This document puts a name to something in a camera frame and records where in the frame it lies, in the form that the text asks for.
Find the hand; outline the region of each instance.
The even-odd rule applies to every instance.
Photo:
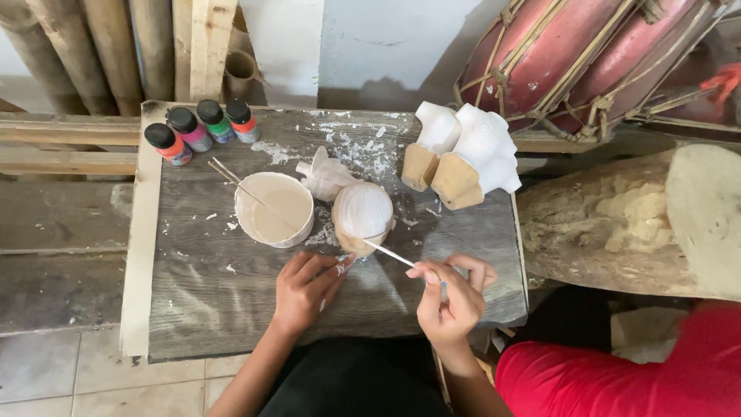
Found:
[[[271,324],[289,335],[308,329],[332,303],[354,261],[354,253],[343,261],[306,251],[291,258],[278,274]],[[316,277],[323,268],[329,269]]]
[[[468,280],[453,266],[467,269]],[[484,287],[496,280],[491,265],[464,254],[451,255],[442,263],[433,260],[415,263],[407,275],[424,277],[427,282],[417,307],[417,320],[437,350],[458,347],[465,341],[484,314]],[[442,300],[441,280],[448,284],[446,301]]]

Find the black bottle cap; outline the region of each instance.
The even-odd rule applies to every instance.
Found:
[[[207,125],[218,125],[224,119],[222,106],[212,99],[201,100],[196,107],[196,113]]]
[[[227,116],[237,125],[244,125],[252,119],[252,112],[244,100],[232,99],[227,103]]]
[[[164,123],[152,123],[144,129],[144,138],[158,149],[175,145],[175,133]]]
[[[173,129],[182,134],[189,134],[198,127],[196,115],[185,107],[170,109],[167,112],[167,122],[170,123]]]

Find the tiled floor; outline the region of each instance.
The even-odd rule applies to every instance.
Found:
[[[246,357],[149,365],[118,327],[0,338],[0,417],[203,416]]]

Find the green paint bottle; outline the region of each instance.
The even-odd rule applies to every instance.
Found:
[[[201,100],[196,106],[196,113],[213,140],[218,143],[229,143],[234,139],[234,129],[229,119],[224,117],[224,111],[219,103],[211,99]]]

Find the bowl of white paint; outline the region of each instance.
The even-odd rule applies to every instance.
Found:
[[[308,237],[314,225],[314,200],[296,178],[258,172],[239,185],[257,199],[240,188],[234,192],[236,217],[250,237],[280,249],[298,245]]]

